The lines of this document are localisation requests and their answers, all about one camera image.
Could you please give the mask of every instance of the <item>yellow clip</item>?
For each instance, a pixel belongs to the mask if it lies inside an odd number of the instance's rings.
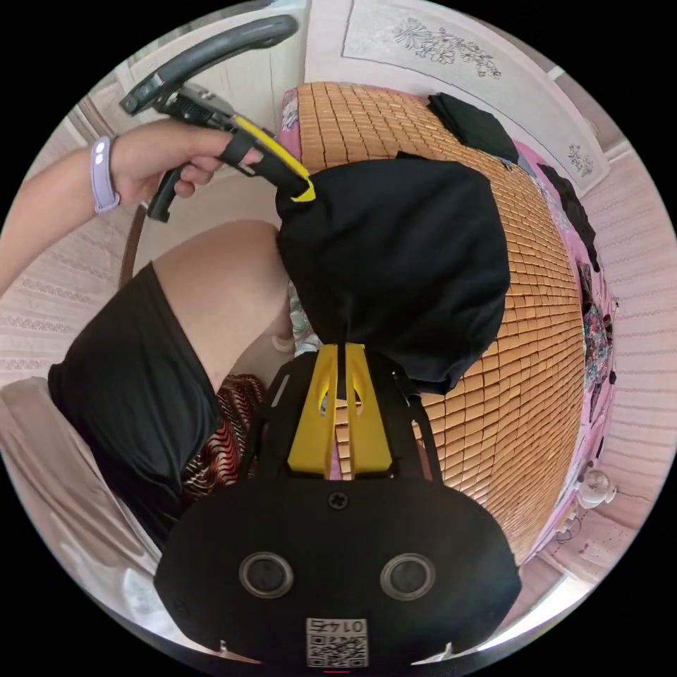
[[[339,373],[339,347],[322,346],[317,354],[308,395],[298,422],[288,463],[294,472],[331,474],[331,455],[336,434],[336,387]],[[322,403],[327,406],[322,414]]]
[[[315,199],[315,187],[310,181],[310,172],[286,149],[280,146],[275,139],[269,137],[262,129],[259,129],[254,123],[249,122],[240,115],[233,115],[233,120],[245,131],[249,132],[257,141],[270,149],[279,157],[292,171],[296,172],[301,178],[308,182],[308,188],[298,197],[292,197],[293,202],[312,202]]]
[[[358,413],[355,392],[362,410]],[[348,440],[353,477],[390,470],[392,457],[383,428],[379,403],[369,374],[365,347],[346,345],[346,397],[348,398]]]

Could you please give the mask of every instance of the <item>leg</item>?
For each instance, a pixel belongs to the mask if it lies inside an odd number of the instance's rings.
[[[276,235],[263,221],[236,221],[201,233],[153,264],[214,391],[255,339],[286,332],[288,278]]]
[[[181,473],[219,425],[215,391],[279,329],[287,288],[273,226],[214,228],[140,271],[49,371],[56,407],[160,547],[181,518]]]

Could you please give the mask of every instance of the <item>bamboo mat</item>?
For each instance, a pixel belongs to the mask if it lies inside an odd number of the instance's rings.
[[[445,483],[494,515],[519,564],[556,505],[578,435],[584,371],[578,293],[529,176],[462,146],[426,103],[378,87],[302,85],[301,159],[312,173],[403,150],[462,162],[491,181],[511,270],[503,324],[457,387],[446,398],[424,396],[424,404]],[[341,472],[350,479],[344,403],[336,432]]]

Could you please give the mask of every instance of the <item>qr code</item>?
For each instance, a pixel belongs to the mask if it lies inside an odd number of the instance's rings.
[[[313,668],[363,668],[368,662],[365,620],[307,620],[307,664]]]

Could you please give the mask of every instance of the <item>purple fitness band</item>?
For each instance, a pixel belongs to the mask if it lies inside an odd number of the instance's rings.
[[[111,183],[111,139],[102,136],[92,148],[92,192],[97,214],[108,212],[120,203],[120,195]]]

